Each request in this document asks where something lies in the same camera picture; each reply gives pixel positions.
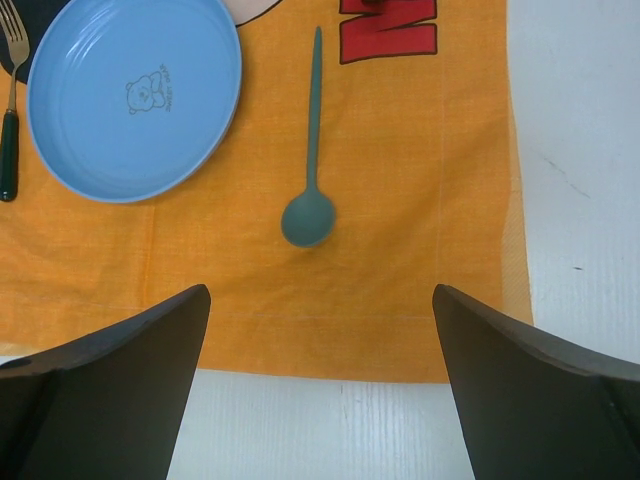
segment teal spoon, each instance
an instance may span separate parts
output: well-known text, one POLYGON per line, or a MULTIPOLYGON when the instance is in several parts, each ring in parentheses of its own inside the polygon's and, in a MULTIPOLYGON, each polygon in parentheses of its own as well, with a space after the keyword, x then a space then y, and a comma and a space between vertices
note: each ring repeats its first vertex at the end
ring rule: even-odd
POLYGON ((309 98, 307 188, 294 198, 282 214, 282 234, 296 247, 313 247, 326 239, 336 222, 336 210, 318 189, 318 138, 322 98, 322 30, 316 28, 309 98))

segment table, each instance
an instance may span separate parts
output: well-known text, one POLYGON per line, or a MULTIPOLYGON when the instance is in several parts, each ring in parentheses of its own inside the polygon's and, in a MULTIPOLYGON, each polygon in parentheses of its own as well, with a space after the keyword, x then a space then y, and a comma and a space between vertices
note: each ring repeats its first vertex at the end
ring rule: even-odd
MULTIPOLYGON (((640 362, 640 3, 510 0, 539 328, 640 362)), ((473 478, 447 385, 199 371, 172 479, 473 478)))

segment fork handle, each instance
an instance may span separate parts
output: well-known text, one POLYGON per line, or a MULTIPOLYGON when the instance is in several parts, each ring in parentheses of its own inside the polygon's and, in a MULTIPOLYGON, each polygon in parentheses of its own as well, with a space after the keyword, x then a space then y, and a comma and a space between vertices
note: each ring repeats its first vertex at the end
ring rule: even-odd
POLYGON ((18 131, 15 110, 7 110, 2 120, 0 143, 0 200, 11 202, 18 196, 18 131))

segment blue plate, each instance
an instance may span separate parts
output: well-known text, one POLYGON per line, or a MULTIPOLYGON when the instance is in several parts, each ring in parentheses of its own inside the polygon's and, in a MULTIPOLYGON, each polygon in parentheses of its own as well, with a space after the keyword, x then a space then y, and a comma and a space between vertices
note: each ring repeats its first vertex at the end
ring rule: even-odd
POLYGON ((68 188, 135 202, 207 160, 231 123, 241 76, 221 0, 72 0, 36 51, 29 128, 68 188))

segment orange tablecloth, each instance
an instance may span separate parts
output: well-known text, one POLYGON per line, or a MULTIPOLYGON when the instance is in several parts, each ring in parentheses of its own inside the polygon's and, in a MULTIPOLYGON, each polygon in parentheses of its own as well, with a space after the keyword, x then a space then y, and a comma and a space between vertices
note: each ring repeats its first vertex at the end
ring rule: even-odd
POLYGON ((21 88, 21 191, 0 205, 0 340, 52 347, 201 282, 214 297, 201 367, 446 381, 436 283, 528 311, 505 10, 279 2, 239 27, 244 87, 223 145, 183 185, 133 205, 85 200, 45 171, 21 88), (316 25, 319 182, 338 221, 301 250, 280 216, 304 187, 316 25))

